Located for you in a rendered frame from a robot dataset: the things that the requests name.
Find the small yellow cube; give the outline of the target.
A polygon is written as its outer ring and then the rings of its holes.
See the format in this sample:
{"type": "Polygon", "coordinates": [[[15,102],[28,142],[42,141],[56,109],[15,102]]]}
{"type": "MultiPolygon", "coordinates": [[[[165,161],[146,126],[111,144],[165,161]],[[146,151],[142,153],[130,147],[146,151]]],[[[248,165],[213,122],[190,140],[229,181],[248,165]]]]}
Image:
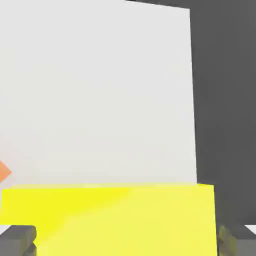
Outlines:
{"type": "Polygon", "coordinates": [[[7,188],[0,224],[35,226],[38,256],[217,256],[211,185],[7,188]]]}

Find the small orange cube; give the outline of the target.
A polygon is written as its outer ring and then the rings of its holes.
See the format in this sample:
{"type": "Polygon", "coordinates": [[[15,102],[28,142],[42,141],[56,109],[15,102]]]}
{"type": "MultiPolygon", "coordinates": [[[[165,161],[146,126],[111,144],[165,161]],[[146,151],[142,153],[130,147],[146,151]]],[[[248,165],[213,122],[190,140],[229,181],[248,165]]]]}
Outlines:
{"type": "Polygon", "coordinates": [[[0,160],[0,183],[2,183],[12,171],[0,160]]]}

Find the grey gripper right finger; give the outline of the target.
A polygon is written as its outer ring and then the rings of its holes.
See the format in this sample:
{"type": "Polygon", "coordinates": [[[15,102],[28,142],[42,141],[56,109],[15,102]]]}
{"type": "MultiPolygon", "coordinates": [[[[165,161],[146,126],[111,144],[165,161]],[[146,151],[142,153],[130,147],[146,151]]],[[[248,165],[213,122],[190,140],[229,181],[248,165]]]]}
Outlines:
{"type": "Polygon", "coordinates": [[[256,234],[244,225],[220,225],[217,256],[256,256],[256,234]]]}

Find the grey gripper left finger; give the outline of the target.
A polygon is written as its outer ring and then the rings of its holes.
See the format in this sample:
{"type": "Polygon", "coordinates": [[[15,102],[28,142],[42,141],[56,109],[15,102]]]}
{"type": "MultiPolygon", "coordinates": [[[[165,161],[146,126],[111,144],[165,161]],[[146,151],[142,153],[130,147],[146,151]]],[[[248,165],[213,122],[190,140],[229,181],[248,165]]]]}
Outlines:
{"type": "Polygon", "coordinates": [[[11,225],[0,232],[0,256],[37,256],[33,225],[11,225]]]}

